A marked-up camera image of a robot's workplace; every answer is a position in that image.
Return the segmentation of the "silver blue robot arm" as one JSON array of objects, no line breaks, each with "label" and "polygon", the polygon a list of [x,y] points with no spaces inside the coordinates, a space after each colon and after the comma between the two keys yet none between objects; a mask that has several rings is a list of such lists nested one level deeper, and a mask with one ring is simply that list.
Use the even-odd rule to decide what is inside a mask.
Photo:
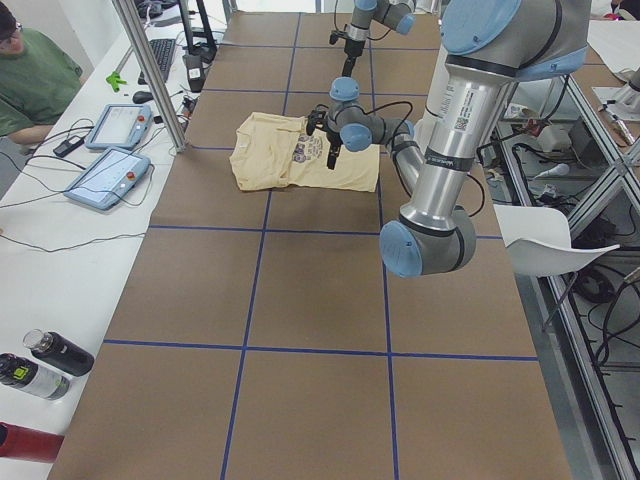
[{"label": "silver blue robot arm", "polygon": [[358,83],[334,80],[332,105],[309,130],[330,142],[328,163],[341,150],[386,148],[411,198],[380,232],[386,268],[400,277],[464,267],[476,246],[474,226],[457,203],[483,137],[501,113],[501,91],[579,69],[586,58],[587,1],[452,1],[440,28],[448,75],[431,136],[420,146],[408,121],[385,119],[360,105]]},{"label": "silver blue robot arm", "polygon": [[362,55],[373,21],[407,35],[415,23],[414,1],[355,0],[351,20],[343,30],[334,30],[332,38],[345,40],[346,60],[342,76],[350,77],[357,59]]}]

